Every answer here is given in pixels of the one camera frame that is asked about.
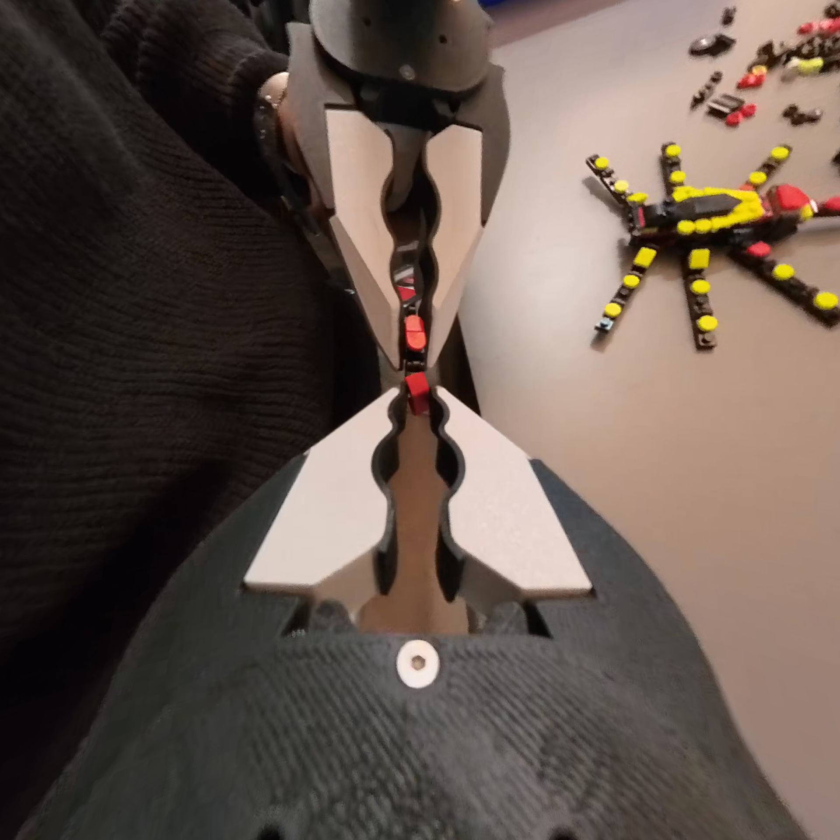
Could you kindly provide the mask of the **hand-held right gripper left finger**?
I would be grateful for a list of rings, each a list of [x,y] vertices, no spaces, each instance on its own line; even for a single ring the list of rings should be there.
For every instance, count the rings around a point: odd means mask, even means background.
[[[255,592],[310,606],[336,602],[352,621],[396,576],[396,505],[403,389],[393,387],[304,455],[245,573]]]

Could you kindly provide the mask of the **silver wristwatch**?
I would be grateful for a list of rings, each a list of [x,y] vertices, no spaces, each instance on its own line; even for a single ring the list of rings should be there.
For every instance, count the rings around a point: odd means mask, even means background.
[[[284,148],[284,101],[288,93],[289,73],[269,77],[259,88],[255,100],[254,128],[259,145],[276,153]]]

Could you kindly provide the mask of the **pile of loose lego pieces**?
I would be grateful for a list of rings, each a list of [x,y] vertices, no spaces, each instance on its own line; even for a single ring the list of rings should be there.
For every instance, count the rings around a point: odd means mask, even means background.
[[[716,59],[731,52],[737,44],[729,32],[737,16],[736,6],[724,7],[718,30],[689,43],[692,59]],[[798,79],[837,75],[839,71],[839,2],[829,2],[822,15],[799,24],[788,39],[770,38],[760,43],[734,82],[731,91],[721,91],[721,70],[714,70],[689,100],[689,110],[701,108],[707,115],[729,128],[736,128],[756,116],[759,106],[748,94],[767,87],[778,77],[787,84]],[[797,102],[784,106],[780,118],[792,127],[815,125],[824,119],[825,108],[805,107]]]

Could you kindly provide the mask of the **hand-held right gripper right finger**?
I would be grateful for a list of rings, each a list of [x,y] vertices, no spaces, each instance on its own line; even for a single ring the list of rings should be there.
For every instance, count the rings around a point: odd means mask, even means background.
[[[453,393],[435,388],[436,574],[447,602],[498,605],[587,597],[592,582],[528,454]]]

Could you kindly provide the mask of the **person's left hand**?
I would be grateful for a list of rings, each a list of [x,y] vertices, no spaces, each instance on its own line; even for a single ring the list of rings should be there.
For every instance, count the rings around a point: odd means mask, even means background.
[[[310,181],[311,174],[298,141],[297,121],[288,97],[275,108],[277,144],[280,157],[288,167],[301,178]]]

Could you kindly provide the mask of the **person's black sweater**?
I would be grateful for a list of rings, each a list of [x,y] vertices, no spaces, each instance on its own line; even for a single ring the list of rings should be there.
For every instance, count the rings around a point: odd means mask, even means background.
[[[88,12],[2,2],[2,838],[177,566],[380,389],[349,295],[141,97]]]

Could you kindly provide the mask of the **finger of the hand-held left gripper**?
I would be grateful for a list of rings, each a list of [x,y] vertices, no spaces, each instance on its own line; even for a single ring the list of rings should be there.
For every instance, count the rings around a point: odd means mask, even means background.
[[[426,299],[427,365],[436,365],[453,328],[466,278],[505,173],[511,124],[505,71],[489,66],[456,121],[426,144],[424,166],[437,198],[429,239],[434,280]]]
[[[323,58],[313,27],[290,23],[286,99],[300,153],[328,217],[355,296],[391,367],[403,365],[403,305],[392,282],[395,243],[383,198],[393,168],[389,135],[357,107]]]

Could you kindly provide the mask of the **person's left forearm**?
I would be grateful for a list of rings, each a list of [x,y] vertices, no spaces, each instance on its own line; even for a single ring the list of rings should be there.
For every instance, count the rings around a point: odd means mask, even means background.
[[[97,2],[88,12],[112,60],[152,109],[247,198],[279,193],[259,150],[259,89],[288,69],[237,2]]]

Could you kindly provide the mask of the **black yellow lego scorpion model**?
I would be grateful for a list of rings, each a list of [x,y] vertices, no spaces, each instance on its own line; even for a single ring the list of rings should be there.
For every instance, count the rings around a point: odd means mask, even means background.
[[[711,305],[707,279],[712,253],[717,252],[816,321],[836,327],[838,295],[806,283],[793,266],[772,256],[773,246],[795,235],[805,223],[839,216],[838,196],[816,201],[794,185],[770,184],[791,153],[792,147],[787,144],[773,147],[737,188],[695,187],[688,184],[681,147],[664,143],[658,162],[665,194],[653,203],[645,192],[632,192],[605,156],[590,155],[585,160],[587,169],[621,210],[627,243],[634,249],[628,271],[595,323],[595,341],[604,340],[614,330],[655,259],[666,251],[679,256],[697,351],[713,350],[718,345],[719,321]]]

